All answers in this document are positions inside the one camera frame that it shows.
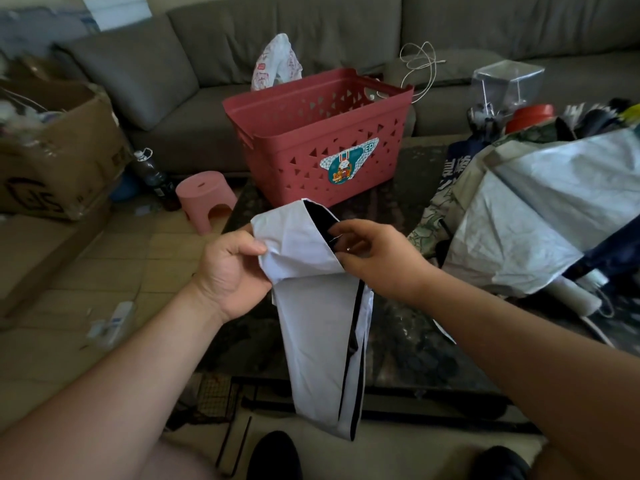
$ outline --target brown cardboard box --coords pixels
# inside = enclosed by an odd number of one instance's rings
[[[0,223],[0,328],[6,316],[44,290],[55,272],[84,250],[106,226],[110,204],[93,209],[80,222],[12,216]]]
[[[99,86],[72,81],[0,81],[50,111],[66,111],[28,138],[0,137],[0,212],[79,220],[106,199],[130,159]]]

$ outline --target plastic bag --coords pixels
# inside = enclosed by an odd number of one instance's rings
[[[278,34],[265,47],[255,63],[251,90],[260,91],[278,83],[302,79],[302,66],[298,62],[287,34]]]

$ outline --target person's left hand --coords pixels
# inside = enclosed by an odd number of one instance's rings
[[[204,249],[193,282],[202,295],[215,302],[223,321],[244,315],[271,289],[258,264],[267,246],[252,235],[251,224],[222,234]]]

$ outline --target sofa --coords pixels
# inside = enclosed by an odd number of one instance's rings
[[[559,110],[640,101],[638,20],[640,0],[216,0],[54,53],[71,77],[106,88],[132,145],[152,148],[165,171],[232,177],[248,169],[221,103],[249,90],[277,33],[303,76],[346,66],[395,85],[406,73],[401,47],[429,40],[447,62],[405,128],[428,136],[468,132],[473,69],[503,58],[546,67],[538,101]]]

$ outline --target forearm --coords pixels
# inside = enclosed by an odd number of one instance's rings
[[[598,476],[635,477],[640,361],[425,268],[415,304],[567,458]]]
[[[180,291],[130,340],[5,432],[3,477],[131,478],[220,329],[217,310],[192,285]]]

